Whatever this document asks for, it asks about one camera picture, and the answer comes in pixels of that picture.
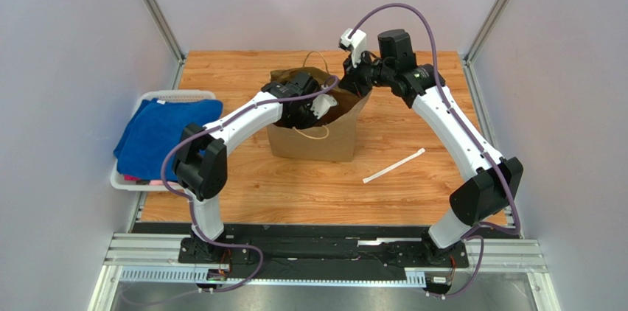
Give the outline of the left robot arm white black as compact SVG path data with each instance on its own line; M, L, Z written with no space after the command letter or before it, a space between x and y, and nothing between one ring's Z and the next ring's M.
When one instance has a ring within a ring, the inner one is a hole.
M220 248L224 232L220 217L219 194L228 178L228 156L246 139L300 108L309 108L314 99L336 87L339 79L331 75L318 83L301 72L295 80L264 85L249 102L222 119L203 126L187 125L179 143L168 152L165 164L172 165L180 193L189 201L193 234L202 242Z

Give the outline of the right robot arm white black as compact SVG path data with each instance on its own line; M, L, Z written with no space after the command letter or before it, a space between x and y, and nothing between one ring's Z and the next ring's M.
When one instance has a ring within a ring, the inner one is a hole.
M368 51L367 36L347 29L339 47L349 52L340 88L365 97L387 87L432 128L453 158L463 184L450 195L450 208L428 230L425 242L445 249L456 244L482 220L509 206L523 175L518 158L505 158L462 113L433 65L419 65L410 35L403 29L377 37L380 54Z

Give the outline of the white paper straw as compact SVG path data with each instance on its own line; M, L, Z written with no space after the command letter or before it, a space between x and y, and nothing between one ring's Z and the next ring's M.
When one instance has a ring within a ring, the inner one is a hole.
M364 178L362 180L362 182L364 184L367 184L367 183L369 183L369 182L371 182L371 181L381 177L382 175L385 175L386 173L389 173L389 172L395 170L396 168L402 166L403 164L406 164L409 161L412 161L415 158L420 157L423 153L425 153L425 148L421 148L421 149L417 150L415 153L409 155L408 157L406 157L406 158L404 158L404 159L402 159L402 160L400 160L400 161L398 161L398 162L396 162L396 163L394 163L394 164L392 164L392 165L390 165L390 166L380 170L379 172L376 172L373 175L370 175L370 176Z

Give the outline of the brown paper bag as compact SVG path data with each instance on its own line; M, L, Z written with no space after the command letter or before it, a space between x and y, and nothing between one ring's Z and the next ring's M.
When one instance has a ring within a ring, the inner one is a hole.
M313 127L282 127L282 121L268 125L268 141L274 156L329 162L351 162L357 145L357 118L369 95L358 97L338 86L327 93L338 105Z

